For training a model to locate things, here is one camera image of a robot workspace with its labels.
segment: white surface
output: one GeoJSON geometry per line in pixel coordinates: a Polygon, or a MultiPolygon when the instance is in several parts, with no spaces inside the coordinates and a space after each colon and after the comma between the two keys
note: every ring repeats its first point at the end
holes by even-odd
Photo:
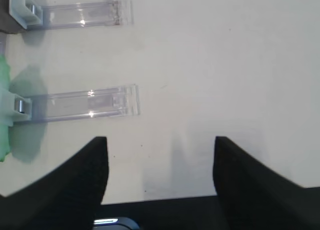
{"type": "MultiPolygon", "coordinates": [[[[75,1],[97,0],[47,4],[75,1]]],[[[320,185],[319,0],[133,0],[133,10],[132,27],[10,36],[17,93],[136,83],[141,116],[13,129],[2,194],[97,135],[109,145],[104,203],[214,194],[216,135],[298,184],[320,185]]]]}

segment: white table surface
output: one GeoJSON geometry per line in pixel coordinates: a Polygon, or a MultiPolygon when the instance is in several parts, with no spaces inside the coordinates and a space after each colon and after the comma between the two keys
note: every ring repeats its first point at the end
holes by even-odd
{"type": "Polygon", "coordinates": [[[319,0],[132,1],[133,26],[8,38],[13,91],[135,83],[141,115],[14,127],[1,194],[98,135],[108,137],[110,158],[103,203],[215,194],[217,135],[302,186],[320,185],[319,0]]]}

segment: green cloth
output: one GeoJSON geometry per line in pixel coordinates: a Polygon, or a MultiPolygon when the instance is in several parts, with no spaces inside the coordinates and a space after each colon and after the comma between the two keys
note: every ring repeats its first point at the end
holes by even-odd
{"type": "MultiPolygon", "coordinates": [[[[0,87],[9,90],[10,84],[10,66],[7,64],[3,55],[0,55],[0,87]]],[[[7,154],[10,153],[9,145],[9,127],[0,124],[0,161],[4,161],[7,154]]]]}

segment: green object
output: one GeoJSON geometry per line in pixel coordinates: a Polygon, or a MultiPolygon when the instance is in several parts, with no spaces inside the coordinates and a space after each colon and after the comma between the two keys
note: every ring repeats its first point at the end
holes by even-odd
{"type": "MultiPolygon", "coordinates": [[[[3,55],[0,55],[0,87],[9,90],[10,66],[3,55]]],[[[0,161],[4,161],[6,155],[10,153],[9,127],[0,124],[0,161]]]]}

